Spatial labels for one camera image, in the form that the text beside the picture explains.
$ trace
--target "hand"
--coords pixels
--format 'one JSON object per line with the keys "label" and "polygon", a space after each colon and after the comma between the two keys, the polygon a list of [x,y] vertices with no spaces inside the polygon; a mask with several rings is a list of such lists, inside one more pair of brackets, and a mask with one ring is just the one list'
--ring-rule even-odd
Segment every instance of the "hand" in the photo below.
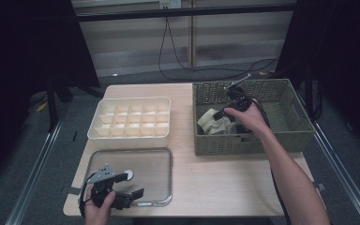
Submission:
{"label": "hand", "polygon": [[[87,189],[86,199],[89,200],[92,196],[92,188]],[[85,225],[106,225],[111,214],[111,204],[115,200],[115,192],[110,192],[104,200],[101,207],[97,207],[92,200],[87,201],[84,205]]]}
{"label": "hand", "polygon": [[264,132],[270,130],[270,128],[265,124],[262,113],[255,103],[252,103],[245,112],[240,112],[233,108],[225,108],[224,112],[238,118],[242,122],[244,128],[253,131],[257,138],[261,138]]}

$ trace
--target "metal tray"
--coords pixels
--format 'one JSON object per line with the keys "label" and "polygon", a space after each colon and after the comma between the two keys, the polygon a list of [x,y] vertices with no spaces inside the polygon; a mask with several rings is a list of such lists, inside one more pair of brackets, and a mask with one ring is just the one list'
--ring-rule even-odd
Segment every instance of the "metal tray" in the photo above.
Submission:
{"label": "metal tray", "polygon": [[129,181],[114,184],[117,192],[131,193],[144,188],[144,196],[133,202],[139,206],[165,206],[172,198],[172,152],[168,148],[96,151],[89,161],[85,179],[106,163],[116,174],[132,170]]}

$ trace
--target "table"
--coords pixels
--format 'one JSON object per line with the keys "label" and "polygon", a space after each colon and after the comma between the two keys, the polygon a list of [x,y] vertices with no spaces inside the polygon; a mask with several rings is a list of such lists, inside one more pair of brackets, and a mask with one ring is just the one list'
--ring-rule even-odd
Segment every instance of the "table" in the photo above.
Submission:
{"label": "table", "polygon": [[[265,154],[195,156],[192,118],[192,83],[112,85],[104,98],[168,97],[172,151],[172,200],[164,207],[136,206],[119,217],[274,217],[283,216]],[[98,149],[89,140],[72,186],[83,184],[91,155]],[[312,181],[303,153],[291,154]],[[79,216],[78,196],[68,195],[63,209]]]}

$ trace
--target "cable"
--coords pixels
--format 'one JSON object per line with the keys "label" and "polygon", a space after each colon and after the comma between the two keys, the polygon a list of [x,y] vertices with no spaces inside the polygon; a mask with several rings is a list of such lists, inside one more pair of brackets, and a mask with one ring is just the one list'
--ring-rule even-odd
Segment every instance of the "cable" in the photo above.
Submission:
{"label": "cable", "polygon": [[292,224],[291,223],[291,217],[289,216],[288,210],[286,209],[285,202],[282,200],[282,197],[279,194],[279,190],[278,190],[276,178],[274,177],[274,174],[273,174],[273,170],[271,170],[271,177],[273,178],[274,189],[276,190],[276,194],[277,194],[280,206],[282,207],[282,211],[283,211],[283,215],[284,215],[285,220],[286,220],[286,224],[291,225]]}
{"label": "cable", "polygon": [[263,105],[255,100],[256,98],[251,98],[250,100],[257,106],[260,113],[262,114],[262,118],[264,119],[265,124],[270,128],[270,121],[268,121],[267,113],[265,112]]}
{"label": "cable", "polygon": [[[332,20],[332,17],[333,17],[333,15],[335,13],[335,9],[336,9],[337,5],[338,5],[338,0],[335,1],[335,3],[333,4],[333,6],[331,8],[331,11],[330,11],[330,14],[329,14],[329,16],[327,18],[327,21],[325,23],[325,27],[323,29],[323,32],[322,32],[322,35],[321,35],[321,38],[320,38],[320,43],[319,43],[319,46],[318,46],[317,50],[319,50],[321,48],[321,46],[323,45],[323,37],[326,34],[326,31],[327,31],[327,29],[329,27],[329,22]],[[313,112],[313,119],[317,120],[318,118],[320,118],[320,116],[321,116],[321,114],[323,112],[323,90],[319,85],[318,85],[318,93],[317,93],[317,96],[316,96],[316,99],[315,99],[315,106],[316,106],[316,109]]]}
{"label": "cable", "polygon": [[[307,74],[310,74],[311,73],[311,67],[310,67],[308,62],[306,62],[306,68],[307,68]],[[323,111],[322,89],[321,89],[321,87],[319,85],[318,85],[317,88],[318,88],[318,90],[317,90],[317,94],[315,96],[315,101],[314,101],[313,83],[309,84],[309,83],[305,82],[305,98],[306,98],[306,101],[308,101],[307,100],[307,98],[308,98],[308,90],[311,92],[311,101],[312,101],[311,106],[310,106],[311,107],[311,112],[308,112],[308,113],[310,113],[309,118],[312,121],[316,121],[321,116],[322,111]]]}
{"label": "cable", "polygon": [[86,186],[87,186],[87,181],[95,174],[92,173],[89,177],[87,177],[87,179],[85,180],[85,182],[83,183],[83,186],[82,186],[82,189],[81,189],[81,194],[79,196],[79,209],[80,209],[80,212],[81,212],[81,215],[82,217],[84,218],[84,207],[86,206],[86,202],[90,201],[91,199],[88,199],[88,200],[84,200],[84,192],[86,191]]}
{"label": "cable", "polygon": [[[192,72],[200,72],[200,71],[207,71],[207,70],[225,70],[225,71],[236,71],[236,72],[240,72],[240,73],[237,73],[237,74],[234,74],[234,75],[231,75],[231,76],[226,76],[226,77],[223,77],[223,78],[218,78],[218,79],[203,79],[203,80],[199,80],[199,81],[219,81],[219,80],[226,80],[226,79],[230,79],[230,78],[234,78],[234,77],[238,77],[240,75],[243,75],[245,73],[248,73],[248,72],[252,72],[252,71],[259,71],[259,70],[262,70],[264,68],[268,68],[271,64],[273,64],[275,61],[277,61],[279,59],[279,56],[274,58],[274,59],[263,59],[263,60],[259,60],[259,61],[256,61],[254,62],[250,67],[249,69],[247,70],[244,70],[244,69],[234,69],[234,68],[216,68],[216,67],[210,67],[210,68],[200,68],[200,69],[195,69],[195,68],[188,68],[188,67],[184,67],[180,60],[178,59],[178,56],[177,56],[177,52],[176,52],[176,49],[175,49],[175,46],[174,46],[174,40],[173,40],[173,35],[172,35],[172,29],[171,29],[171,26],[169,25],[169,20],[168,18],[166,18],[166,25],[165,25],[165,31],[163,33],[163,38],[162,38],[162,44],[160,46],[160,50],[159,50],[159,59],[158,59],[158,68],[159,68],[159,72],[161,73],[161,75],[168,79],[168,80],[173,80],[173,81],[194,81],[193,79],[185,79],[185,78],[170,78],[168,77],[161,69],[160,67],[160,59],[161,59],[161,56],[162,56],[162,49],[163,49],[163,45],[165,43],[165,37],[166,37],[166,33],[169,29],[169,34],[171,36],[171,40],[172,40],[172,48],[173,48],[173,52],[174,52],[174,55],[175,55],[175,58],[177,60],[177,63],[183,68],[183,69],[186,69],[188,71],[192,71]],[[253,69],[254,66],[262,61],[271,61],[269,64],[267,64],[266,66],[264,67],[260,67],[260,68],[257,68],[257,69]]]}

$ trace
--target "white compartment tray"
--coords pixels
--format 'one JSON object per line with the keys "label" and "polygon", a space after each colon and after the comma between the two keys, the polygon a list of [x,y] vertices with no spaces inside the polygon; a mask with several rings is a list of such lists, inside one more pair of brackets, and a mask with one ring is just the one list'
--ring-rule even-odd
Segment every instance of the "white compartment tray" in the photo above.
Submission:
{"label": "white compartment tray", "polygon": [[98,149],[166,147],[168,97],[105,98],[97,105],[87,137]]}

